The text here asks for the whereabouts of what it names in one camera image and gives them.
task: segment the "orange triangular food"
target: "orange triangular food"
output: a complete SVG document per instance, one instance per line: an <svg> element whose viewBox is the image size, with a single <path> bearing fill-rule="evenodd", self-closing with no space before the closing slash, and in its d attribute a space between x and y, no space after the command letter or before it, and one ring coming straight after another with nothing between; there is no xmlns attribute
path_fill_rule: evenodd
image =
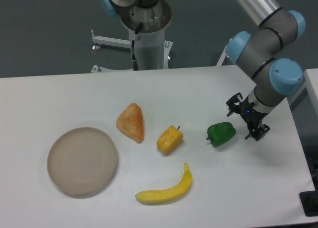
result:
<svg viewBox="0 0 318 228"><path fill-rule="evenodd" d="M121 133L141 143L144 140L144 118L141 108L130 104L116 121L116 126Z"/></svg>

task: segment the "silver cylinder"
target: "silver cylinder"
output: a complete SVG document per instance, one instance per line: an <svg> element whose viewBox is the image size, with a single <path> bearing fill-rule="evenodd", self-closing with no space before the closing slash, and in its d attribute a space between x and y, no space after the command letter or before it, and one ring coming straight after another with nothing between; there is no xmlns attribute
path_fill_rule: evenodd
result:
<svg viewBox="0 0 318 228"><path fill-rule="evenodd" d="M135 31L128 29L130 43ZM139 70L163 69L165 28L153 33L139 33L135 41L135 56Z"/></svg>
<svg viewBox="0 0 318 228"><path fill-rule="evenodd" d="M280 7L276 0L237 1L257 25Z"/></svg>

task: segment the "beige plate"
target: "beige plate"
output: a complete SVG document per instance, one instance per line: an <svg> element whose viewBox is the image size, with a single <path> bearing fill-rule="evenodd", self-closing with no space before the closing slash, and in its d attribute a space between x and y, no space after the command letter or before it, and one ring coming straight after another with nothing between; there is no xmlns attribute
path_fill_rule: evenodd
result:
<svg viewBox="0 0 318 228"><path fill-rule="evenodd" d="M47 168L53 182L72 196L102 189L116 163L116 147L107 134L95 128L78 128L53 144Z"/></svg>

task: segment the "banana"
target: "banana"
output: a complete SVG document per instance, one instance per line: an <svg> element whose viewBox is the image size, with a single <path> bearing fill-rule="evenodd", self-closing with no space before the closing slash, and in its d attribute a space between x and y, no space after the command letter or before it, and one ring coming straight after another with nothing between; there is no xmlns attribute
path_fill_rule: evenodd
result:
<svg viewBox="0 0 318 228"><path fill-rule="evenodd" d="M177 185L164 190L149 190L140 192L136 194L137 200L145 204L156 204L174 200L185 194L191 187L192 174L189 170L188 164L185 163L183 167L184 174Z"/></svg>

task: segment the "metal stand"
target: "metal stand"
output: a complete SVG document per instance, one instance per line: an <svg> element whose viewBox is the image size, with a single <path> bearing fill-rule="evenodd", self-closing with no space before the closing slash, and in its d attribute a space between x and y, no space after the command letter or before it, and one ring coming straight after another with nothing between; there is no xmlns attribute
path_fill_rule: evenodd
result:
<svg viewBox="0 0 318 228"><path fill-rule="evenodd" d="M221 54L221 56L220 56L220 58L219 58L219 60L218 60L218 63L216 64L217 67L218 67L218 66L223 66L225 60L226 60L227 58L229 58L229 57L227 56L226 52L225 52L225 49L226 49L226 48L227 48L227 45L225 46L225 48L224 48L224 50L223 50L223 52L222 52L222 54Z"/></svg>
<svg viewBox="0 0 318 228"><path fill-rule="evenodd" d="M92 35L92 41L94 43L92 49L93 51L97 52L100 51L100 46L105 45L105 46L111 46L111 47L118 47L118 48L126 48L129 49L131 48L129 40L122 40L122 39L117 39L117 38L107 38L107 37L101 37L101 36L95 36L93 30L91 30L91 35ZM172 48L173 42L171 41L165 41L164 42L164 54L163 54L163 69L169 69L168 66L168 61L170 59L169 53ZM98 73L98 72L113 72L113 71L132 71L132 69L127 69L127 70L112 70L112 69L106 69L106 68L101 68L98 65L94 65L91 72L92 73Z"/></svg>

